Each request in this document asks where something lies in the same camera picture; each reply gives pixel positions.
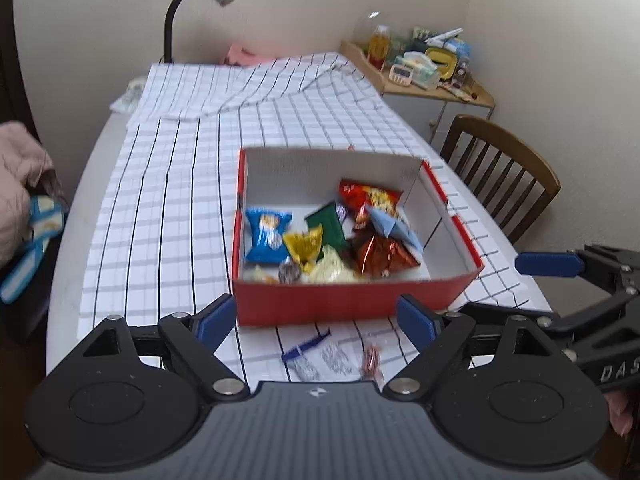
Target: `green snack packet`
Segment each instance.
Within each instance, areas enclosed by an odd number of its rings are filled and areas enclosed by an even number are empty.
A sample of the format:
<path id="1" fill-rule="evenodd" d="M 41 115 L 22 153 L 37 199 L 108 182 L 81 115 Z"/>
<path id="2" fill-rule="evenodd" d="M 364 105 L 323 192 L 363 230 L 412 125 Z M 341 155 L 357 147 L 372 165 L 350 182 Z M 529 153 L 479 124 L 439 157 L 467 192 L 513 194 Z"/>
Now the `green snack packet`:
<path id="1" fill-rule="evenodd" d="M 331 245 L 336 251 L 340 251 L 348 244 L 344 238 L 342 224 L 335 210 L 335 205 L 335 202 L 329 202 L 318 211 L 305 217 L 305 221 L 309 229 L 322 225 L 322 247 Z"/>

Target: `yellow container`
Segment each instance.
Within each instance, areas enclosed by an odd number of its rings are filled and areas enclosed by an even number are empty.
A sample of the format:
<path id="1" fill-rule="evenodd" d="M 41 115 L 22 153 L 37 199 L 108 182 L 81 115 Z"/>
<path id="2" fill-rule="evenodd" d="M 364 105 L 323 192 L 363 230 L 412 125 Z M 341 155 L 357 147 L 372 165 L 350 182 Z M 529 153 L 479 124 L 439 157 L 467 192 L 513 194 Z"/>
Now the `yellow container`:
<path id="1" fill-rule="evenodd" d="M 427 49 L 425 54 L 438 66 L 440 79 L 444 79 L 445 81 L 451 79 L 458 64 L 458 58 L 453 52 L 432 46 Z"/>

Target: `wooden shelf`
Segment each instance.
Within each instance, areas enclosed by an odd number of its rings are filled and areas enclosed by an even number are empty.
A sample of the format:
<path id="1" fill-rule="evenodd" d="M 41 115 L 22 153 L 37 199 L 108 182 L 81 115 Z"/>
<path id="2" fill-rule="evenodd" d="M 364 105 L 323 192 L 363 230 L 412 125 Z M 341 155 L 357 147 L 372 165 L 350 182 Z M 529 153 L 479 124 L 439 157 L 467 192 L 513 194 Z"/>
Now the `wooden shelf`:
<path id="1" fill-rule="evenodd" d="M 388 79 L 389 70 L 382 72 L 377 70 L 364 56 L 364 53 L 355 43 L 342 40 L 340 44 L 340 53 L 349 59 L 358 69 L 365 75 L 375 89 L 382 94 L 406 95 L 410 97 L 423 97 L 425 99 L 438 99 L 440 101 L 449 101 L 453 103 L 465 103 L 473 106 L 482 106 L 485 108 L 494 108 L 494 98 L 482 86 L 473 81 L 473 84 L 464 90 L 469 94 L 475 93 L 478 98 L 470 102 L 458 99 L 455 95 L 450 94 L 444 88 L 436 88 L 435 90 L 423 90 L 419 86 L 400 86 L 392 83 Z"/>

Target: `tissue box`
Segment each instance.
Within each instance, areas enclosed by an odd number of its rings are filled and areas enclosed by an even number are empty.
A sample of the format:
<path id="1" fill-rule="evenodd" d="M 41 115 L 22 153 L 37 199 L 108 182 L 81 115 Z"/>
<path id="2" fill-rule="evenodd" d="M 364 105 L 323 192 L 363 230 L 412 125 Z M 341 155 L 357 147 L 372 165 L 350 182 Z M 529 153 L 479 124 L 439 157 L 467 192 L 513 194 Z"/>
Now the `tissue box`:
<path id="1" fill-rule="evenodd" d="M 406 57 L 407 54 L 413 54 L 414 56 Z M 424 57 L 428 63 L 415 55 Z M 412 83 L 425 90 L 435 90 L 440 82 L 440 72 L 433 61 L 419 52 L 407 52 L 404 56 L 405 57 L 396 57 L 396 63 L 414 70 Z"/>

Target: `red box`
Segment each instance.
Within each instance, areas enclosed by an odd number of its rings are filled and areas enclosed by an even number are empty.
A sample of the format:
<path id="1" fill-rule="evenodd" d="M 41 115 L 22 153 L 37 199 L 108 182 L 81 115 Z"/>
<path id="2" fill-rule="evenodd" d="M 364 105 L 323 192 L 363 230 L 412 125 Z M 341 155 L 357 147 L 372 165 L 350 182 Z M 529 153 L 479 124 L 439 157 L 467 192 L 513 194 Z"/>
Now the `red box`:
<path id="1" fill-rule="evenodd" d="M 412 250 L 422 263 L 389 278 L 339 285 L 292 285 L 242 278 L 251 229 L 244 211 L 263 207 L 293 213 L 289 229 L 306 230 L 304 217 L 338 200 L 342 178 L 402 190 L 399 207 L 424 244 Z M 353 222 L 345 222 L 350 236 Z M 400 294 L 413 294 L 433 310 L 447 308 L 482 270 L 482 260 L 426 162 L 388 153 L 349 150 L 245 148 L 238 168 L 232 282 L 238 323 L 270 326 L 388 317 Z"/>

